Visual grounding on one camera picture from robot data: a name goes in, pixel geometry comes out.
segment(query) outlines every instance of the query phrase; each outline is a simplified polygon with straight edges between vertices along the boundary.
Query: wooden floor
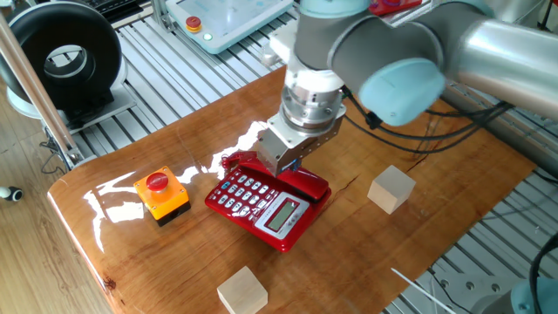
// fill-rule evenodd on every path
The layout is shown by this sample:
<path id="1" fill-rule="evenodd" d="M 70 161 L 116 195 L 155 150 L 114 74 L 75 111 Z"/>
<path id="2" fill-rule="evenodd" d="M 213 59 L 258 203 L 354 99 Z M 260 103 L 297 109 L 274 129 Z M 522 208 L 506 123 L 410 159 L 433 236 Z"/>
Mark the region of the wooden floor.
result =
<path id="1" fill-rule="evenodd" d="M 61 173 L 41 174 L 50 152 L 38 120 L 14 111 L 0 82 L 0 186 L 24 190 L 0 199 L 0 314 L 111 313 L 82 257 L 46 200 Z M 46 170 L 56 165 L 53 158 Z"/>

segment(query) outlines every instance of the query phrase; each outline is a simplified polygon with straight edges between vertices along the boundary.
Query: telephone display screen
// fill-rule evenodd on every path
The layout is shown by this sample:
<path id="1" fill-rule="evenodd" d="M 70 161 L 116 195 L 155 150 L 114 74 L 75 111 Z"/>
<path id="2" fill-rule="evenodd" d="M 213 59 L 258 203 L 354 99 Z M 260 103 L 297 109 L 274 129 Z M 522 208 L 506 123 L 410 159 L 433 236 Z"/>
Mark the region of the telephone display screen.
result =
<path id="1" fill-rule="evenodd" d="M 287 201 L 285 205 L 283 205 L 281 209 L 279 209 L 279 212 L 277 213 L 275 218 L 273 218 L 268 224 L 268 228 L 274 231 L 278 231 L 281 226 L 287 221 L 287 219 L 289 219 L 290 214 L 295 211 L 296 205 L 297 204 L 295 202 Z"/>

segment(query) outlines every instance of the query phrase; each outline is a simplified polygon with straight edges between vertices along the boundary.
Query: wooden table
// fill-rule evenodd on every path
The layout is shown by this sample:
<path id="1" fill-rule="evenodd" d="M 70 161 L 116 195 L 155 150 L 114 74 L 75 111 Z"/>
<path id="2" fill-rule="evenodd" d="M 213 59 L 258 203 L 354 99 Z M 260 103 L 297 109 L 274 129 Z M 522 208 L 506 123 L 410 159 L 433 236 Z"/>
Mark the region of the wooden table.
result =
<path id="1" fill-rule="evenodd" d="M 277 112 L 283 78 L 275 71 L 52 186 L 52 206 L 115 312 L 226 313 L 216 289 L 248 265 L 269 293 L 262 313 L 378 313 L 407 286 L 391 267 L 420 276 L 534 168 L 484 131 L 442 154 L 412 156 L 344 122 L 303 163 L 330 182 L 327 209 L 279 253 L 204 199 L 223 173 L 221 156 L 249 150 Z M 441 101 L 434 108 L 449 110 Z M 352 106 L 348 115 L 357 118 Z M 438 121 L 425 114 L 399 130 L 422 135 L 427 123 L 432 130 Z M 443 119 L 437 133 L 467 123 Z M 159 228 L 133 183 L 164 165 L 187 188 L 192 209 Z M 390 165 L 417 182 L 393 215 L 366 197 Z"/>

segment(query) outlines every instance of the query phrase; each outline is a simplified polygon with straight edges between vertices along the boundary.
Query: white device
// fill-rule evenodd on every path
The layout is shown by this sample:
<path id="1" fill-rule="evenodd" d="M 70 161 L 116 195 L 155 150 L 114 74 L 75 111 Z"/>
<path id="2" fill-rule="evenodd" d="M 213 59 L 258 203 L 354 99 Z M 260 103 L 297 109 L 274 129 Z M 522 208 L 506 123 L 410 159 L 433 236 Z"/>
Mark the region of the white device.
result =
<path id="1" fill-rule="evenodd" d="M 181 29 L 209 53 L 219 53 L 285 13 L 293 0 L 169 0 L 167 9 Z M 187 27 L 197 17 L 200 27 Z"/>

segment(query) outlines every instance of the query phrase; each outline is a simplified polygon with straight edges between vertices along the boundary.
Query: wooden block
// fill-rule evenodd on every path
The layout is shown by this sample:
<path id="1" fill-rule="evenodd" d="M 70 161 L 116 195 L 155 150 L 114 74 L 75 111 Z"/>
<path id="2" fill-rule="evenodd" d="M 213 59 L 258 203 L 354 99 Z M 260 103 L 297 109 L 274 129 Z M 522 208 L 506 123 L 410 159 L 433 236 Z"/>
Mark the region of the wooden block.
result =
<path id="1" fill-rule="evenodd" d="M 372 182 L 368 198 L 386 213 L 391 214 L 407 201 L 414 186 L 415 180 L 395 166 L 389 166 Z"/>
<path id="2" fill-rule="evenodd" d="M 217 293 L 231 314 L 254 314 L 268 303 L 268 292 L 248 266 L 220 285 Z"/>

